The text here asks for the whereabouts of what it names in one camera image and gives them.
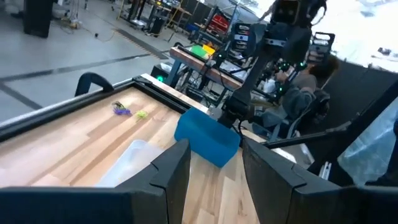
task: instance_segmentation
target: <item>yellow toy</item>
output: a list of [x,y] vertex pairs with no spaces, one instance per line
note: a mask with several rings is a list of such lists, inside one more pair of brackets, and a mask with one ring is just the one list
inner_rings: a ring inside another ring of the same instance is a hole
[[148,116],[148,113],[146,113],[145,111],[137,111],[136,116],[138,118],[144,119]]

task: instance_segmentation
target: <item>black floor stripe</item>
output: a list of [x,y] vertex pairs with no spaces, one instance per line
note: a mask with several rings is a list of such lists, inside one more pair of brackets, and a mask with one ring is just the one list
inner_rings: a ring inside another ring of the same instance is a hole
[[35,77],[42,77],[42,76],[47,76],[47,75],[55,75],[55,74],[60,74],[60,73],[73,72],[73,71],[78,71],[78,70],[82,70],[82,69],[93,68],[93,67],[98,67],[98,66],[102,66],[102,65],[109,65],[112,63],[116,63],[116,62],[131,60],[131,59],[138,58],[138,57],[146,57],[149,55],[150,54],[135,55],[135,56],[117,58],[117,59],[112,59],[112,60],[106,60],[106,61],[102,61],[102,62],[87,63],[84,65],[75,65],[75,66],[71,66],[71,67],[48,69],[48,70],[43,70],[43,71],[38,71],[38,72],[23,73],[23,74],[19,74],[19,75],[10,75],[10,76],[0,78],[0,82],[11,82],[11,81],[16,81],[16,80],[24,80],[27,78],[35,78]]
[[169,59],[168,56],[164,55],[161,51],[157,50],[153,46],[149,45],[148,43],[144,42],[143,40],[134,37],[133,35],[129,34],[125,30],[116,29],[116,32],[120,33],[121,35],[127,37],[129,40],[133,41],[137,45],[141,46],[146,51],[150,52],[152,55],[160,58],[161,60]]
[[12,88],[6,86],[3,83],[0,83],[0,90],[3,91],[5,94],[13,97],[14,99],[20,101],[21,103],[25,104],[26,106],[32,108],[33,110],[38,110],[43,108],[38,103],[32,101],[31,99],[27,98],[26,96],[20,94],[18,91],[13,90]]

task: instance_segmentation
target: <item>small toy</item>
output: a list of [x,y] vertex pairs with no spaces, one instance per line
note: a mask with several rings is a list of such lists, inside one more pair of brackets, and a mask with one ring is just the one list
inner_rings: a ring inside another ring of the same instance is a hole
[[137,111],[136,116],[138,118],[144,119],[144,118],[146,118],[148,116],[148,113],[146,113],[145,111]]
[[120,102],[116,101],[112,103],[113,111],[117,115],[131,115],[131,111],[123,106]]

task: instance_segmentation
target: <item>gray floor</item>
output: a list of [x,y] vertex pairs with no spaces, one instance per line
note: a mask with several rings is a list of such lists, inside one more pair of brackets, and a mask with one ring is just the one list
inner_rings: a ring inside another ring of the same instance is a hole
[[[164,30],[158,38],[134,30],[126,21],[117,21],[118,11],[112,11],[105,1],[91,0],[88,11],[83,9],[82,1],[78,15],[89,31],[79,29],[68,34],[52,23],[48,39],[41,39],[24,34],[21,20],[0,11],[0,123],[73,97],[78,78],[84,72],[99,73],[111,83],[150,73],[160,60],[114,34],[115,28],[161,51],[168,50],[176,41],[188,44],[180,34],[175,34],[169,43],[165,41],[171,30]],[[146,56],[112,62],[136,55]]]

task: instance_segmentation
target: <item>yellow object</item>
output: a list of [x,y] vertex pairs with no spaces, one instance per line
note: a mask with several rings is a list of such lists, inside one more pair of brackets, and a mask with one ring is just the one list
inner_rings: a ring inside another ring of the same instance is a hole
[[145,111],[137,111],[136,116],[138,118],[144,119],[144,118],[146,118],[148,116],[148,113],[146,113]]
[[210,55],[213,55],[214,52],[216,51],[215,49],[212,49],[211,47],[209,47],[209,46],[207,46],[207,45],[204,45],[204,46],[203,46],[203,50],[205,50],[205,52],[208,53],[208,54],[210,54]]

